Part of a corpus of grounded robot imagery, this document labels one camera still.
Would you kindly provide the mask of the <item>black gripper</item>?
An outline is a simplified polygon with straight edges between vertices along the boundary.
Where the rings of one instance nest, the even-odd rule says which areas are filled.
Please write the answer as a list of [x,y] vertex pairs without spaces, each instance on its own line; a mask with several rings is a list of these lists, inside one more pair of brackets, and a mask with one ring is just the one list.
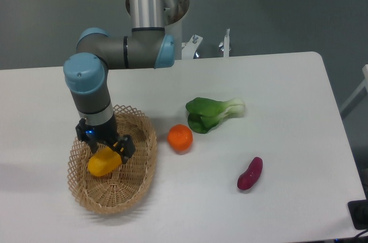
[[136,151],[130,135],[118,137],[115,115],[100,125],[88,125],[86,119],[81,118],[75,130],[78,140],[85,142],[93,154],[98,150],[98,143],[112,145],[112,150],[120,156],[122,163],[126,164]]

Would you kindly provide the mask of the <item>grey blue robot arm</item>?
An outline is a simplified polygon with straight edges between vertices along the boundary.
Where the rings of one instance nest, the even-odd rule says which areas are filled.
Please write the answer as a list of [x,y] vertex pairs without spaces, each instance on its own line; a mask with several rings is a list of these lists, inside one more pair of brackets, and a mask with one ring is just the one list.
[[76,52],[63,66],[80,119],[78,140],[92,152],[104,144],[126,163],[134,154],[130,136],[120,136],[107,85],[109,70],[167,68],[174,64],[173,36],[165,31],[164,0],[129,0],[132,33],[112,38],[100,28],[86,29]]

